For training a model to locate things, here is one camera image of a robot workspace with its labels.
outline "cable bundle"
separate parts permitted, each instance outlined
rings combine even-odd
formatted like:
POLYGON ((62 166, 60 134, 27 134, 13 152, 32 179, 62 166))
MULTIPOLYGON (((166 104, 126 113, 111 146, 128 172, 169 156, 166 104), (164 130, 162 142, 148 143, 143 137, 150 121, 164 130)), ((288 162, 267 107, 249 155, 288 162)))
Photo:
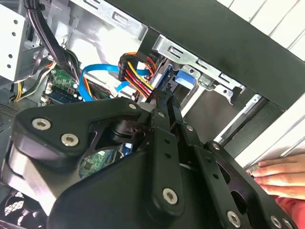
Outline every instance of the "cable bundle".
POLYGON ((144 64, 149 70, 150 75, 147 77, 147 79, 144 79, 136 72, 136 70, 132 66, 131 61, 136 59, 137 58, 135 52, 126 53, 120 58, 119 78, 121 80, 122 78, 124 78, 124 80, 128 81, 138 91, 138 93, 140 93, 143 97, 148 98, 154 88, 147 81, 149 81, 152 76, 154 76, 156 71, 156 65, 150 57, 147 57, 147 60, 144 62, 144 64))

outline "red wire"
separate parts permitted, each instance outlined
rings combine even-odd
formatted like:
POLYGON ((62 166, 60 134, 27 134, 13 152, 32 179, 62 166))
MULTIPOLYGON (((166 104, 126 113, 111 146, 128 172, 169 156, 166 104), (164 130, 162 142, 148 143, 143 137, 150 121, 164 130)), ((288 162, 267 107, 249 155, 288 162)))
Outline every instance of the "red wire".
POLYGON ((153 70, 156 71, 156 65, 154 64, 153 60, 150 57, 147 57, 147 60, 152 64, 153 70))
POLYGON ((142 83, 140 83, 140 80, 137 79, 136 77, 134 77, 131 72, 127 69, 126 70, 127 74, 130 76, 130 78, 143 90, 145 91, 145 93, 147 93, 148 95, 150 95, 150 91, 147 90, 147 88, 145 88, 142 83))
POLYGON ((132 82, 131 79, 128 79, 127 77, 125 77, 125 80, 127 80, 132 86, 134 86, 134 88, 136 88, 137 91, 138 91, 141 95, 143 95, 146 99, 148 98, 147 94, 145 94, 145 92, 143 92, 143 91, 141 90, 141 88, 140 88, 138 85, 136 85, 134 82, 132 82))

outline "fingernail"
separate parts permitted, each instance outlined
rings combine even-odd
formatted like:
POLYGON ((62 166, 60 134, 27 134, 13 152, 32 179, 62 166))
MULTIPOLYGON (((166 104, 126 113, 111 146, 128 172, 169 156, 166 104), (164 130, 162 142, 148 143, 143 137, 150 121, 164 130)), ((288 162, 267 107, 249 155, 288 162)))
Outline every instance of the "fingernail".
POLYGON ((252 175, 253 175, 254 177, 259 176, 259 175, 260 175, 259 170, 258 170, 258 169, 253 170, 252 175))
POLYGON ((266 166, 266 165, 267 165, 267 163, 266 163, 266 162, 264 162, 264 161, 261 161, 261 162, 259 162, 259 163, 258 163, 258 165, 259 165, 259 166, 266 166))

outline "green circuit board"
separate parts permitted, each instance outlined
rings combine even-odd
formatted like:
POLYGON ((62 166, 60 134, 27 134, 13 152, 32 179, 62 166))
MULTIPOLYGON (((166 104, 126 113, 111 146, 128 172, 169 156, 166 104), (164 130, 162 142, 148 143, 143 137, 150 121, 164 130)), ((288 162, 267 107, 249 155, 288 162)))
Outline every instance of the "green circuit board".
POLYGON ((112 150, 104 150, 84 158, 80 164, 80 176, 86 178, 106 167, 112 156, 112 150))
POLYGON ((54 71, 55 71, 54 74, 52 74, 53 85, 67 91, 69 94, 73 94, 76 90, 73 88, 73 85, 75 84, 75 80, 72 79, 62 69, 55 68, 54 71))

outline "yellow wire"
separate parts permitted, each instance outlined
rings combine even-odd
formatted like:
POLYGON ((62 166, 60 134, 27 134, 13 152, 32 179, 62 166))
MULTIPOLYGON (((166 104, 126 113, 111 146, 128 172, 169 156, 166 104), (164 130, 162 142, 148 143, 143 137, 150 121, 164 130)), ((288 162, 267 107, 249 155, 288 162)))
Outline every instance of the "yellow wire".
POLYGON ((20 99, 21 95, 22 95, 22 85, 21 83, 18 83, 18 92, 17 92, 17 97, 16 97, 16 101, 20 99))
POLYGON ((132 70, 132 72, 138 77, 138 79, 141 80, 143 82, 143 84, 148 86, 151 90, 153 90, 153 87, 149 83, 147 83, 141 76, 139 76, 139 74, 133 68, 132 64, 130 62, 127 62, 127 63, 129 65, 130 69, 132 70))
POLYGON ((89 87, 88 80, 87 80, 85 77, 84 77, 84 81, 85 81, 85 84, 87 85, 88 92, 89 92, 89 94, 90 94, 91 98, 93 98, 92 93, 91 93, 91 89, 90 89, 90 87, 89 87))

